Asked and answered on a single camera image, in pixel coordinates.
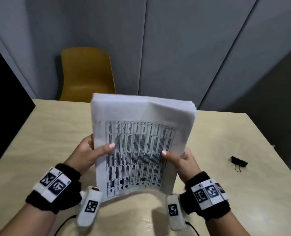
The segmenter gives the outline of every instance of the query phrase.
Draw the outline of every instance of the paper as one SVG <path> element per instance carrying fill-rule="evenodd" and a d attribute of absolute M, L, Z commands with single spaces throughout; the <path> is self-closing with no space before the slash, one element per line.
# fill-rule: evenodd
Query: paper
<path fill-rule="evenodd" d="M 161 151 L 182 155 L 195 120 L 191 101 L 94 94 L 94 147 L 115 143 L 115 151 L 96 162 L 103 201 L 136 190 L 171 194 L 177 171 Z"/>

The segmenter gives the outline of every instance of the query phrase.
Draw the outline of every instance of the yellow chair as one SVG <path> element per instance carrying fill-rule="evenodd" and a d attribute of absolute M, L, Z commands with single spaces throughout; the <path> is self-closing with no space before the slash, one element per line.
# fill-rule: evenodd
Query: yellow chair
<path fill-rule="evenodd" d="M 115 93 L 109 54 L 99 48 L 73 47 L 61 52 L 64 86 L 61 101 L 89 103 L 93 93 Z"/>

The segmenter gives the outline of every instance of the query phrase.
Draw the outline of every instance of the person's left hand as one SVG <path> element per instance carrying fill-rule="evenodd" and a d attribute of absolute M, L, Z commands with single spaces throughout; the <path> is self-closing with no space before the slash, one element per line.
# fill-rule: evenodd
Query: person's left hand
<path fill-rule="evenodd" d="M 93 135 L 84 138 L 64 162 L 83 175 L 96 161 L 97 158 L 115 149 L 115 143 L 106 144 L 94 149 Z"/>

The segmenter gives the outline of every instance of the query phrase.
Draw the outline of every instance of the black monitor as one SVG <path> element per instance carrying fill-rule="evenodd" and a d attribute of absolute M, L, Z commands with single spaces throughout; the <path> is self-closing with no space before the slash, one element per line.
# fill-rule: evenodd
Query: black monitor
<path fill-rule="evenodd" d="M 0 158 L 35 104 L 0 54 Z"/>

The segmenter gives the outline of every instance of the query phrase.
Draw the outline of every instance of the light wood tabletop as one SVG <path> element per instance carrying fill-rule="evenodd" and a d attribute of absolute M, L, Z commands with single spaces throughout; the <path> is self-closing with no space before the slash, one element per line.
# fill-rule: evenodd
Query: light wood tabletop
<path fill-rule="evenodd" d="M 34 100 L 36 108 L 0 160 L 0 229 L 24 205 L 33 185 L 92 133 L 89 103 Z M 229 194 L 233 213 L 252 236 L 291 235 L 291 171 L 246 114 L 198 111 L 187 145 Z M 231 156 L 248 162 L 241 173 Z M 82 185 L 95 185 L 92 167 Z M 174 193 L 184 192 L 177 177 Z M 51 235 L 76 209 L 58 214 Z M 209 235 L 202 218 L 188 219 Z M 78 235 L 74 220 L 59 235 Z M 145 191 L 105 202 L 89 235 L 191 235 L 168 225 L 165 196 Z"/>

